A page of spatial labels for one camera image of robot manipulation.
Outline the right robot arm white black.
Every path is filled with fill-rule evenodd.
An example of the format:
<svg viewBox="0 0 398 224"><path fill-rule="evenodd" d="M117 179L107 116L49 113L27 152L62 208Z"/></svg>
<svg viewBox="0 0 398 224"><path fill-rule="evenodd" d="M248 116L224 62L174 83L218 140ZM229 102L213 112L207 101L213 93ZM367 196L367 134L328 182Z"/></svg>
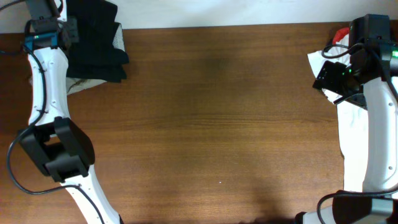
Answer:
<svg viewBox="0 0 398 224"><path fill-rule="evenodd" d="M338 110L344 187L295 223L397 222L397 41L390 19L367 14L308 55L314 89Z"/></svg>

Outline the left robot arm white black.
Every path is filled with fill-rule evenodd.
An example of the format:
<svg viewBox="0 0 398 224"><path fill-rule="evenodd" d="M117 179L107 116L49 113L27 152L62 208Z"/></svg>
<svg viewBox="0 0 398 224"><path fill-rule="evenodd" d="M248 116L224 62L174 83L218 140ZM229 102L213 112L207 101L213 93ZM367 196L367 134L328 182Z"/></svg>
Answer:
<svg viewBox="0 0 398 224"><path fill-rule="evenodd" d="M33 104L19 143L38 170L72 196L88 223L122 223L108 202L95 173L90 138L71 120L67 103L67 52L76 41L67 20L66 1L27 1L31 20L24 50L32 70Z"/></svg>

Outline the black shorts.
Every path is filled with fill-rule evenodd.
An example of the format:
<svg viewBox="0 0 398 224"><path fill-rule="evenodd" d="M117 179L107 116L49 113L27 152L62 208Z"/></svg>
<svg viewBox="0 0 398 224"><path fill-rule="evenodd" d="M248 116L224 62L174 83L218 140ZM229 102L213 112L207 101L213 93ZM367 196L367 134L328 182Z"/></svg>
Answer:
<svg viewBox="0 0 398 224"><path fill-rule="evenodd" d="M117 5L104 0L69 0L68 15L77 21L79 41L68 50L68 78L96 79L119 83L127 78L125 51L113 40L119 23Z"/></svg>

